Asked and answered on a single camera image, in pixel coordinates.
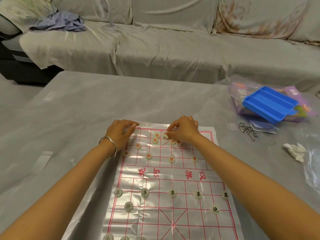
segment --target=person's left hand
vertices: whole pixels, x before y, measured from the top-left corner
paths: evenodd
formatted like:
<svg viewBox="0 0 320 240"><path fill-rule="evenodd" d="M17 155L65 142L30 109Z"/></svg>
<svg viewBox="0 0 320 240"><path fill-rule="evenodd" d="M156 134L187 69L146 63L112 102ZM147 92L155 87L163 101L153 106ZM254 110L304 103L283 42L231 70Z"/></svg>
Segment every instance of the person's left hand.
<svg viewBox="0 0 320 240"><path fill-rule="evenodd" d="M138 122L131 120L115 120L108 127L106 136L110 137L114 141L117 150L121 150L126 146L129 137L132 135L137 125L139 125ZM124 133L124 130L128 126L130 127L128 128L127 132Z"/></svg>

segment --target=hand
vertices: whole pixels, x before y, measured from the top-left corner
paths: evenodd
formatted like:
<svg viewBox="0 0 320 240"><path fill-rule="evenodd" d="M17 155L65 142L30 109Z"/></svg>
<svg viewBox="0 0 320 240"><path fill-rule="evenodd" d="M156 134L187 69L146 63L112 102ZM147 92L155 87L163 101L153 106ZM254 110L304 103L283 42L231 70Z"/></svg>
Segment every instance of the hand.
<svg viewBox="0 0 320 240"><path fill-rule="evenodd" d="M198 121L194 120L192 116L181 116L178 120L174 121L168 128L165 134L172 139L185 141L192 144L193 138L200 135L198 131Z"/></svg>
<svg viewBox="0 0 320 240"><path fill-rule="evenodd" d="M108 127L106 136L110 137L114 141L117 150L119 151L126 146L129 137L132 135L137 125L139 125L138 122L131 120L115 120ZM124 133L125 128L128 126L130 127L127 132Z"/></svg>

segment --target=crumpled tissue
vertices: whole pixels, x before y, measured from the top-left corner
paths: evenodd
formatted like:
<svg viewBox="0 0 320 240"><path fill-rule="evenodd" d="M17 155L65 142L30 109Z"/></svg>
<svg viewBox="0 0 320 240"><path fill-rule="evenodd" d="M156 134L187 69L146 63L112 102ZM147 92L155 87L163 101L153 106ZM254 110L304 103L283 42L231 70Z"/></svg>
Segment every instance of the crumpled tissue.
<svg viewBox="0 0 320 240"><path fill-rule="evenodd" d="M307 151L303 145L297 143L297 145L283 144L283 146L288 150L290 155L297 161L303 163L304 153Z"/></svg>

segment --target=blue tray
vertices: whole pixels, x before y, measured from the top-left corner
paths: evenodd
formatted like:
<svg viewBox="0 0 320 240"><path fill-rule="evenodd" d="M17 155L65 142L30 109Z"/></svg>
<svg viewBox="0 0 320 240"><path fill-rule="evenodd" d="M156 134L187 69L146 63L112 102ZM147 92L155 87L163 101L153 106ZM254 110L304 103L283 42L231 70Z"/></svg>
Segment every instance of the blue tray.
<svg viewBox="0 0 320 240"><path fill-rule="evenodd" d="M282 121L287 115L294 115L298 101L269 87L262 87L247 96L242 105L272 124Z"/></svg>

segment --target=bracelet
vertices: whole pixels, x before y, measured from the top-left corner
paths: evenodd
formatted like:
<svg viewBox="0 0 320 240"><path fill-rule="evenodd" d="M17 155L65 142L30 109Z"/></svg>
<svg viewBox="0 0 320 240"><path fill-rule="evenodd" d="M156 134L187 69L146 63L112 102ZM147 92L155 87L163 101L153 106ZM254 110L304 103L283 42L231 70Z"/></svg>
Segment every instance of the bracelet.
<svg viewBox="0 0 320 240"><path fill-rule="evenodd" d="M115 148L114 155L113 155L112 157L109 157L109 158L114 158L114 157L116 157L116 155L117 155L117 146L116 146L115 142L114 142L110 137L108 137L108 136L102 137L102 138L99 140L99 144L100 144L100 143L102 142L102 140L105 139L105 138L109 139L109 141L111 141L111 142L113 143L114 148Z"/></svg>

